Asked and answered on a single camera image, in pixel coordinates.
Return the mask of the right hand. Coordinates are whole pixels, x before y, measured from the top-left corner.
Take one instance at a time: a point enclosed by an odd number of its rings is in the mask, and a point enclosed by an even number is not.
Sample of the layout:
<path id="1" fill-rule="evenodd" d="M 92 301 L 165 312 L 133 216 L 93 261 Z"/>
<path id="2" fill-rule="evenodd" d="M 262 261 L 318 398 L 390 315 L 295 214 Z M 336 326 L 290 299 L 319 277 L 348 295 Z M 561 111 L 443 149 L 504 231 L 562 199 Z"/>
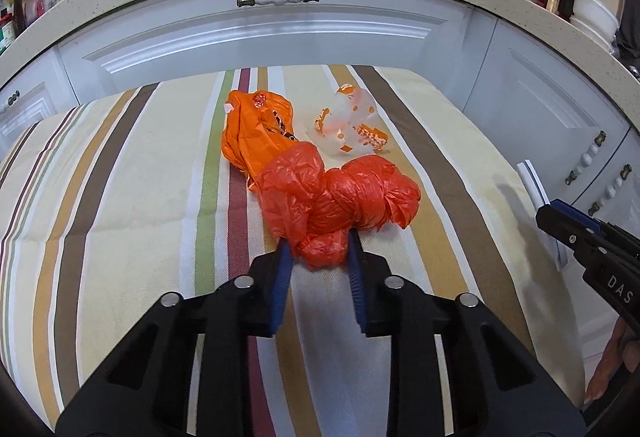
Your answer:
<path id="1" fill-rule="evenodd" d="M 620 365 L 623 365 L 630 373 L 638 368 L 639 355 L 639 339 L 628 327 L 626 321 L 619 317 L 604 348 L 596 371 L 594 371 L 587 385 L 582 403 L 588 405 L 589 402 L 600 399 L 608 388 L 608 383 L 610 383 L 614 372 Z"/>

